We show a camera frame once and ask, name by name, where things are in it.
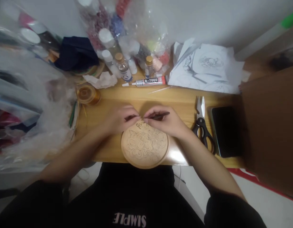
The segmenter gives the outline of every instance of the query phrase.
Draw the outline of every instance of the hand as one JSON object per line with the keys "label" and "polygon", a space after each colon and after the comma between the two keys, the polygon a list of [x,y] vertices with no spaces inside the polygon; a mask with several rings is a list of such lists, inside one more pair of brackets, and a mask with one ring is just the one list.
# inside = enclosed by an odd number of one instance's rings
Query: hand
{"label": "hand", "polygon": [[[161,121],[149,119],[150,117],[162,114],[164,112],[170,112],[170,114],[164,116]],[[189,128],[175,112],[175,110],[168,106],[154,106],[144,114],[143,118],[144,122],[146,122],[148,125],[177,138],[181,138],[184,132],[189,130]]]}
{"label": "hand", "polygon": [[132,105],[115,108],[102,123],[108,135],[118,134],[134,125],[141,117]]}

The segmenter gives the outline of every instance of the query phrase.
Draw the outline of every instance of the b-7000 glue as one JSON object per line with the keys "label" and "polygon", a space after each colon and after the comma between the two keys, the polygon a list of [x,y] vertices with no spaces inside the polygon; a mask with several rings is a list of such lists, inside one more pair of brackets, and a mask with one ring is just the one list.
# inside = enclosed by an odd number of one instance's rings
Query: b-7000 glue
{"label": "b-7000 glue", "polygon": [[149,79],[141,79],[137,80],[136,82],[132,83],[132,85],[137,87],[142,86],[156,86],[156,85],[167,85],[168,84],[168,76],[160,76],[158,78],[149,78]]}

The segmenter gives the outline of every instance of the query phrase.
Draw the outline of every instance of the black shirt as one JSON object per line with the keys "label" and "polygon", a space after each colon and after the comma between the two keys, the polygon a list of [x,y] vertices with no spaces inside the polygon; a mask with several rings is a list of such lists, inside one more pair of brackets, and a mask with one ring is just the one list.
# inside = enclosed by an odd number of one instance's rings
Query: black shirt
{"label": "black shirt", "polygon": [[103,163],[95,183],[66,207],[58,184],[37,181],[0,214],[0,225],[34,227],[265,227],[241,198],[211,195],[204,223],[174,187],[171,166]]}

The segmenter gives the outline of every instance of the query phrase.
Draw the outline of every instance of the scissors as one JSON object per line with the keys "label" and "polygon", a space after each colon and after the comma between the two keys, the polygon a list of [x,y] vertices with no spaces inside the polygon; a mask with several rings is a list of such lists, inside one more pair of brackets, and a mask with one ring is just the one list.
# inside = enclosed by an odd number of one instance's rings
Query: scissors
{"label": "scissors", "polygon": [[196,122],[195,122],[195,125],[194,125],[192,131],[199,138],[198,130],[201,129],[201,131],[202,131],[201,138],[200,138],[201,142],[205,145],[206,148],[208,148],[207,138],[209,138],[209,140],[212,144],[213,154],[215,154],[216,151],[215,151],[214,139],[211,136],[211,134],[209,133],[207,126],[206,126],[206,122],[204,120],[204,114],[205,114],[204,97],[200,97],[200,98],[197,97],[196,109],[197,109]]}

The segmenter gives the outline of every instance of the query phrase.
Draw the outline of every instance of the smartphone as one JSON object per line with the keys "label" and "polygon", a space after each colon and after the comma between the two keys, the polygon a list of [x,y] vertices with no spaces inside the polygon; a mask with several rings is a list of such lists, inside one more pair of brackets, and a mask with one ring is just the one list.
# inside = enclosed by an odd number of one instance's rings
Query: smartphone
{"label": "smartphone", "polygon": [[223,158],[241,156],[243,151],[240,129],[234,108],[212,108],[210,117],[216,153]]}

